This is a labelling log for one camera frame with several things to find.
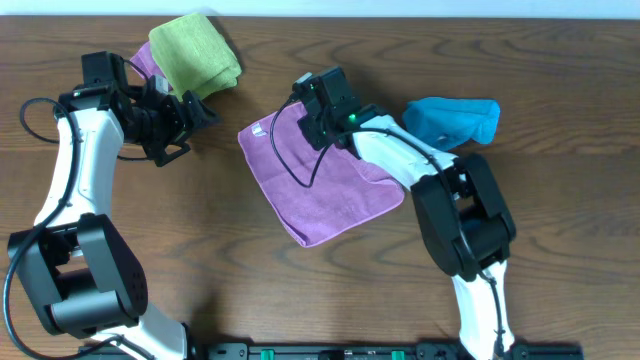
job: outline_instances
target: blue towel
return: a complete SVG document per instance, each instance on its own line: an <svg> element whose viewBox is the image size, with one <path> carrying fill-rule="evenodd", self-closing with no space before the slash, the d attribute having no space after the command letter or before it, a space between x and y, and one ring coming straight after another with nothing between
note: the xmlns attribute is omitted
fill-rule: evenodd
<svg viewBox="0 0 640 360"><path fill-rule="evenodd" d="M489 144L499 117L500 106L495 100L439 97L412 101L402 114L411 135L442 151L469 139Z"/></svg>

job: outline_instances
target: purple cloth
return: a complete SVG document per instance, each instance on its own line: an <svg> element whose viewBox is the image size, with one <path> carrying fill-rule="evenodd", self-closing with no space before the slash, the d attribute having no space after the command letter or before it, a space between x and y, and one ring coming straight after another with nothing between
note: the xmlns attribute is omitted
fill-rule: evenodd
<svg viewBox="0 0 640 360"><path fill-rule="evenodd" d="M275 142L298 178L308 183L319 151L298 128L307 113L301 103L278 116ZM382 215L402 203L404 190L376 165L331 147L310 189L298 185L273 153L268 131L271 114L238 133L249 168L285 229L303 247L312 247Z"/></svg>
<svg viewBox="0 0 640 360"><path fill-rule="evenodd" d="M156 61L153 60L153 56L151 55L151 43L148 41L144 43L144 45L142 45L140 50L138 50L135 55L133 55L133 57L131 58L131 62L138 65L140 70L142 70L148 77L151 77L153 75L160 75L165 79L167 78L166 76L164 76L162 69L160 69L158 64L156 64ZM144 75L140 74L138 70L133 70L138 73L141 78L144 78Z"/></svg>

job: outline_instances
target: wood grain surface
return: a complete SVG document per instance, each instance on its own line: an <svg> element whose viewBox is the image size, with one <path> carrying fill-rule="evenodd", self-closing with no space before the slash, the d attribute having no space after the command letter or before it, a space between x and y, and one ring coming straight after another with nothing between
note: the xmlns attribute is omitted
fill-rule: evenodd
<svg viewBox="0 0 640 360"><path fill-rule="evenodd" d="M4 239L32 224L57 151L22 130L21 104L80 83L82 54L129 57L168 20L0 18ZM244 70L236 88L206 100L224 123L196 134L194 151L165 168L119 162L113 185L113 222L145 268L151 300L167 314L205 341L457 336L451 280L425 250L410 198L303 249L245 163L238 131L275 111L301 74L339 64L365 101L397 118L408 101L427 96L497 99L494 142L458 152L486 155L518 226L506 281L511 328L530 341L579 342L589 359L640 358L640 23L212 21ZM29 122L56 137L49 115L50 108L34 107ZM0 251L3 275L7 264ZM77 340L42 330L19 282L12 296L28 344L52 355L75 351ZM4 327L0 336L0 358L20 357Z"/></svg>

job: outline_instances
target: cable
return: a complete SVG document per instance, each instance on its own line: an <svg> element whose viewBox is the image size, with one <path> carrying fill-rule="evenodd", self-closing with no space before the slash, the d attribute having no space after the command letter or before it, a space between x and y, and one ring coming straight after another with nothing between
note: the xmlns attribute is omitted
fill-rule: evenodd
<svg viewBox="0 0 640 360"><path fill-rule="evenodd" d="M36 100L36 99L31 99L31 100L27 101L25 104L29 103L32 100ZM22 128L27 133L29 133L29 135L33 136L34 138L36 138L36 139L38 139L40 141L44 141L44 142L49 143L49 144L59 144L60 142L58 140L46 138L46 137L36 133L35 131L33 131L29 127L29 125L27 125L27 122L25 120L25 111L27 110L27 107L29 105L27 105L27 106L22 105L22 107L20 108L20 125L22 125ZM151 160L151 159L149 159L148 157L131 158L131 157L118 155L118 160L122 160L122 161L147 161L147 160Z"/></svg>
<svg viewBox="0 0 640 360"><path fill-rule="evenodd" d="M295 174L293 174L293 172L291 171L291 169L289 168L289 166L285 163L285 161L282 159L282 157L280 156L280 153L278 153L278 150L276 149L276 145L275 145L275 141L274 141L274 135L273 135L273 129L276 123L276 120L278 118L278 115L280 115L280 113L282 112L282 110L284 110L284 108L286 108L289 104L291 104L293 101L295 101L296 98L294 97L294 95L291 95L289 97L289 99L287 99L287 101L282 105L282 107L280 107L280 109L276 112L276 114L273 117L273 121L271 122L271 132L270 132L270 138L271 138L271 146L273 147L273 151L276 154L276 157L278 158L278 160L280 160L280 163L282 164L282 166L284 166L284 168L287 170L287 172L289 173L289 175L291 175L291 177L293 177L293 179L302 187L305 188L310 188L313 185L313 181L315 180L316 177L316 173L318 171L318 168L320 167L320 163L322 161L322 158L324 157L324 154L327 152L327 150L329 150L329 148L333 145L333 144L329 144L327 146L325 146L322 149L322 152L320 153L320 156L318 157L318 160L316 161L316 165L313 168L313 172L311 173L311 178L309 180L309 184L304 184L300 181L300 179L298 179L298 177L295 176ZM453 197L453 193L451 191L451 186L449 185L449 181L447 180L447 176L444 173L444 170L442 169L442 167L440 166L440 164L438 163L438 161L436 161L436 158L429 154L428 152L426 152L424 149L422 149L420 146L414 144L411 140L405 138L402 135L398 135L390 130L387 129L376 129L376 128L360 128L360 129L355 129L355 130L350 130L350 131L345 131L342 133L339 133L336 135L336 139L340 139L343 138L345 136L349 136L349 135L353 135L355 133L360 133L360 132L374 132L374 133L380 133L380 134L384 134L387 136L392 136L395 137L396 139L402 141L403 143L407 144L408 146L410 146L411 148L413 148L414 150L416 150L420 155L422 155L425 159L427 159L429 161L429 164L432 165L434 167L434 169L436 170L438 177L440 178L440 182L442 183L442 185L444 186L445 190L447 191L447 193L451 194L450 196L450 200L451 200L451 209L453 211L453 217L456 221L456 226L458 227L459 231L460 231L460 235L463 238L462 244L463 246L466 247L467 253L469 254L469 256L472 259L472 262L474 264L478 264L478 261L475 259L475 255L473 254L473 251L471 251L471 249L469 248L469 243L467 242L465 236L464 236L464 231L462 230L462 223L460 221L460 216L458 215L458 212L456 210L456 200ZM491 276L487 276L484 271L482 271L482 269L480 268L480 266L478 265L478 269L477 269L477 274L478 276L486 281L489 286L491 287L491 292L493 294L493 300L495 302L496 305L496 317L497 317L497 336L496 336L496 341L494 343L494 356L497 359L502 359L504 357L504 345L503 345L503 341L502 341L502 335L505 333L505 330L503 328L502 325L502 309L500 307L500 298L498 296L498 290L497 290L497 282L496 280L491 277Z"/></svg>
<svg viewBox="0 0 640 360"><path fill-rule="evenodd" d="M138 74L140 74L140 76L142 76L144 78L144 87L142 88L142 94L140 95L140 97L144 97L144 95L147 93L147 90L149 89L149 76L147 74L145 74L144 71L142 71L142 69L140 69L140 67L136 64L134 64L131 60L125 59L123 57L121 57L122 61L126 64L129 64L129 66L131 66L135 71L138 72ZM136 99L135 96L132 96L131 94L127 94L130 98Z"/></svg>
<svg viewBox="0 0 640 360"><path fill-rule="evenodd" d="M34 98L31 100L27 100L27 102L25 102L20 108L20 123L23 124L23 126L26 126L25 112L27 108L30 105L41 103L41 102L46 102L55 106L58 110L60 110L60 112L62 112L62 114L65 116L65 119L69 122L69 128L71 129L71 140L72 140L71 166L69 170L69 178L67 180L67 185L64 189L64 193L62 194L62 197L58 201L58 205L56 206L56 208L41 223L33 227L33 230L31 230L31 232L26 236L26 238L24 239L24 241L22 242L18 250L15 252L13 257L11 258L11 262L9 263L9 268L7 269L7 274L5 276L4 287L2 289L2 310L4 312L4 323L5 323L5 326L7 327L7 333L9 334L9 338L11 338L11 341L13 341L15 346L20 351L22 351L23 353L25 353L26 355L34 359L73 360L73 359L79 359L85 355L91 354L99 350L100 348L110 344L113 341L116 341L117 343L122 343L125 341L124 336L119 335L119 336L110 337L105 341L102 341L97 345L94 345L91 348L81 351L74 355L62 356L62 357L46 356L29 348L20 339L20 337L16 333L15 327L13 326L13 320L11 319L11 308L9 305L10 303L9 296L11 294L11 283L13 282L13 276L16 270L18 269L18 264L20 263L20 260L22 259L24 254L27 252L27 250L31 247L31 245L33 245L35 241L38 239L38 235L40 235L40 233L42 233L42 231L46 229L47 225L51 223L51 221L53 221L53 219L55 219L60 214L60 212L62 211L62 209L64 209L65 206L67 206L67 203L69 202L69 199L71 198L71 193L73 191L74 181L79 171L78 162L80 161L80 147L79 147L80 137L78 136L78 128L76 127L76 124L73 122L71 115L69 114L67 109L64 108L64 106L62 106L57 101L54 101L48 98ZM33 133L33 131L28 131L28 132L31 135L35 134ZM133 349L133 348L132 350L135 351L136 353L139 353L140 356L144 357L145 359L149 359L148 355L142 352L138 352L136 349Z"/></svg>
<svg viewBox="0 0 640 360"><path fill-rule="evenodd" d="M143 158L130 158L130 157L126 157L126 156L120 156L118 155L118 160L122 160L122 161L149 161L151 159L149 159L148 157L143 157Z"/></svg>

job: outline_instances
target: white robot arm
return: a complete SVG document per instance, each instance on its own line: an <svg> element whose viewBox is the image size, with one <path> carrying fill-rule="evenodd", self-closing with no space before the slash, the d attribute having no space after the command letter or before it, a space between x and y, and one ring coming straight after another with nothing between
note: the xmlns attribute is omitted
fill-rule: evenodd
<svg viewBox="0 0 640 360"><path fill-rule="evenodd" d="M455 155L433 149L407 133L389 115L376 116L361 125L366 129L382 129L401 136L420 146L433 155L443 169L452 167ZM386 170L407 190L425 176L436 176L436 169L429 160L398 138L376 132L358 132L353 134L353 145L362 160L376 164ZM505 349L514 342L513 334L507 324L507 312L504 302L504 274L507 262L495 262L483 271L495 279L502 314L503 344ZM491 286L477 277L466 281L456 275L453 284L460 310L460 341L476 359L492 359L494 342L498 332L498 322L494 296Z"/></svg>
<svg viewBox="0 0 640 360"><path fill-rule="evenodd" d="M192 358L198 351L186 327L148 302L142 266L111 223L112 184L125 142L142 146L146 160L160 167L188 152L190 135L218 119L189 91L184 103L169 95L163 78L129 86L125 62L108 52L84 55L84 85L58 103L34 99L23 106L21 116L31 103L55 104L60 140L51 188L35 220L38 231L12 234L9 255L50 334L111 342L136 359ZM167 154L168 145L180 150ZM61 273L57 267L74 256L84 256L88 267ZM8 304L8 292L3 301ZM41 357L21 344L7 311L5 322L21 350Z"/></svg>
<svg viewBox="0 0 640 360"><path fill-rule="evenodd" d="M425 245L453 279L461 343L478 360L501 357L501 349L514 342L504 274L515 225L486 162L479 156L457 161L407 133L376 106L362 107L340 68L306 74L293 91L292 99L300 99L308 112L299 127L316 150L339 142L412 192ZM470 196L476 204L459 215L455 199ZM495 282L495 296L488 280Z"/></svg>

